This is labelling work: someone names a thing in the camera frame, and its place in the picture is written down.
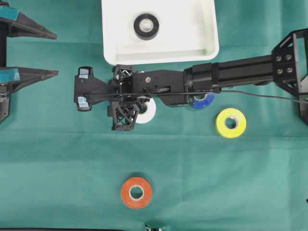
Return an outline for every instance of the screw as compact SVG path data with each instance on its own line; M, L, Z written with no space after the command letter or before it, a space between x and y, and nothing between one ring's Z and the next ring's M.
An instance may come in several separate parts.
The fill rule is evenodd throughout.
M290 55L290 54L286 55L285 59L286 59L287 61L291 60L291 59L292 59L292 55Z
M278 70L277 70L277 73L278 73L279 75L281 75L281 74L283 73L283 70L282 70L282 69L278 69Z
M282 57L280 55L276 57L277 62L280 62L281 60L282 60Z
M287 72L288 73L292 73L293 72L293 68L291 68L291 67L287 68Z

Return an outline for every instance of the black cable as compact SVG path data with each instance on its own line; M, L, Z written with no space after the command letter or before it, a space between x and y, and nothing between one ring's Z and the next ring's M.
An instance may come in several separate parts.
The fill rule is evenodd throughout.
M278 100L289 100L289 101L293 101L293 102L296 102L296 103L308 103L307 100L295 100L295 99L292 99L292 98L286 98L286 97L280 97L280 96L259 95L259 94L248 93L248 92L240 91L240 90L222 90L221 92L223 92L223 93L238 93L238 94L244 94L244 95L249 95L249 96L278 99Z
M168 96L168 95L205 95L208 93L213 93L212 91L203 91L203 92L185 92L185 93L115 93L115 94L86 94L85 96L88 95L103 95L103 96L144 96L144 95L152 95L152 96ZM254 97L261 97L261 98L270 98L270 99L278 99L278 100L289 100L293 101L296 103L308 103L307 100L295 100L292 98L286 98L286 97L280 97L280 96L271 96L271 95L259 95L259 94L254 94L254 93L248 93L244 91L239 91L239 90L222 90L221 93L238 93L238 94L244 94L244 95L249 95L249 96L254 96Z

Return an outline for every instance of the tape roll center hole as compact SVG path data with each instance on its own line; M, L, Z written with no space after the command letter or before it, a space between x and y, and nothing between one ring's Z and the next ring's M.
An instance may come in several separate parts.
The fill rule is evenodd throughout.
M154 29L154 23L152 22L152 20L145 18L141 20L141 22L139 23L139 27L140 30L142 30L145 33L148 33Z
M197 101L202 101L205 100L207 98L207 94L206 95L196 95L194 96L194 99Z
M129 196L134 201L139 201L143 198L144 190L139 185L134 185L129 190Z
M233 116L229 116L227 119L226 119L226 126L227 128L229 129L236 129L237 126L238 126L238 121L235 117Z

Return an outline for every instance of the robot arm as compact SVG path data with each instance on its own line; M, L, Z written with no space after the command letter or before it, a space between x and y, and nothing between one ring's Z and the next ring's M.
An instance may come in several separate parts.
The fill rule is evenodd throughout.
M137 72L132 66L117 65L108 84L95 78L91 67L81 67L75 77L74 102L80 111L110 101L108 116L113 130L133 130L142 105L150 97L159 97L170 107L188 106L193 96L240 85L275 84L300 100L301 119L308 124L308 78L301 79L297 39L305 41L308 57L308 29L291 32L271 55L201 64L181 71Z

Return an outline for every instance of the white tape roll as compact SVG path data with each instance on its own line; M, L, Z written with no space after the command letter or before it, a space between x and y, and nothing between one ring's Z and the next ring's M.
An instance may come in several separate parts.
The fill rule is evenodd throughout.
M139 114L136 120L137 124L146 124L149 123L156 114L156 103L153 98L149 102L146 102L146 111L142 114Z

